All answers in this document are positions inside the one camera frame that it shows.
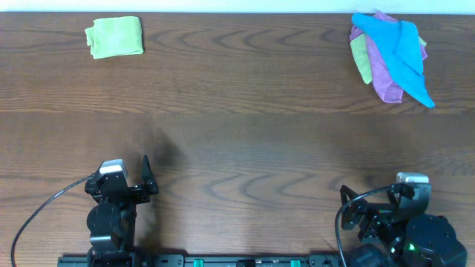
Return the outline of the green microfiber cloth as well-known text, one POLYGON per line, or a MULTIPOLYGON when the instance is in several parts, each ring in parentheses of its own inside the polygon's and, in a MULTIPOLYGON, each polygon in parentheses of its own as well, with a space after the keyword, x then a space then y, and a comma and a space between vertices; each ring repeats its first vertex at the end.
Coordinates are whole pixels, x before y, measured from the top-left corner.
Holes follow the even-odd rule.
POLYGON ((85 34, 93 59, 144 53, 142 25, 136 16, 95 19, 85 34))

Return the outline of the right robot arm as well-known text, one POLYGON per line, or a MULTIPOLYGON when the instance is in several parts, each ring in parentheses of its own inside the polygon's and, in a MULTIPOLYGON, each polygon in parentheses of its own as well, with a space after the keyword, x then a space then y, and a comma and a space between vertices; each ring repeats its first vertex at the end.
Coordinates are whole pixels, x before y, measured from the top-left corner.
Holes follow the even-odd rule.
POLYGON ((426 213, 430 183, 362 194, 343 185, 340 195, 335 237, 342 266, 466 266, 468 252, 448 219, 426 213))

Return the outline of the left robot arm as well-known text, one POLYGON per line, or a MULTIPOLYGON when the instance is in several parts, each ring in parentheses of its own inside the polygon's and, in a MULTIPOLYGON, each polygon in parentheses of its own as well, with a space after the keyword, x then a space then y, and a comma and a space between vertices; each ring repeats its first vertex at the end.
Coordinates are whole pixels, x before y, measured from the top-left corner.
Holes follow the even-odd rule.
POLYGON ((142 160, 138 185, 129 186, 122 159, 101 163, 85 184, 85 192, 97 205, 89 212, 91 251, 88 266, 145 266, 148 259, 134 246, 137 206, 159 193, 148 157, 142 160))

